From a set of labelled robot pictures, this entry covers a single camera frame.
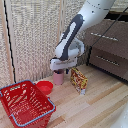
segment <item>floor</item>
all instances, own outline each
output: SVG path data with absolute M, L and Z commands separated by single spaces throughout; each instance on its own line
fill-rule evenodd
M 88 78 L 86 94 L 79 95 L 65 74 L 63 85 L 54 85 L 48 95 L 56 112 L 47 128 L 110 128 L 128 102 L 128 84 L 91 66 L 78 69 Z M 1 104 L 0 109 L 0 128 L 13 128 Z

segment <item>red bowl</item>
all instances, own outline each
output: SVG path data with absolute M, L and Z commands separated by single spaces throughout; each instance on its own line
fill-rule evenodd
M 49 81 L 39 81 L 36 86 L 45 94 L 48 95 L 51 93 L 53 84 Z

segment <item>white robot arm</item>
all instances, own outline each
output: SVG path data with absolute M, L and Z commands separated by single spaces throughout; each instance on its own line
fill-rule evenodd
M 75 38 L 76 34 L 100 23 L 114 2 L 115 0 L 85 1 L 67 30 L 61 35 L 60 42 L 55 49 L 56 57 L 50 62 L 51 70 L 69 68 L 77 64 L 77 57 L 84 53 L 85 47 L 82 41 Z

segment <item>red plastic basket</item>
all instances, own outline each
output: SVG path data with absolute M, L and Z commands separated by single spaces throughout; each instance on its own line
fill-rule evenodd
M 30 80 L 0 89 L 1 102 L 15 128 L 45 128 L 56 107 Z

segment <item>cabinet drawer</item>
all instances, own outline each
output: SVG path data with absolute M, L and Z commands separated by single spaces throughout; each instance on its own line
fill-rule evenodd
M 113 22 L 114 21 L 112 20 L 103 20 L 100 24 L 88 29 L 86 32 L 85 44 L 92 45 L 95 43 Z M 99 42 L 94 45 L 94 47 L 128 59 L 127 35 L 128 22 L 117 21 L 112 26 L 112 28 L 99 40 Z
M 128 60 L 93 48 L 89 63 L 128 80 Z

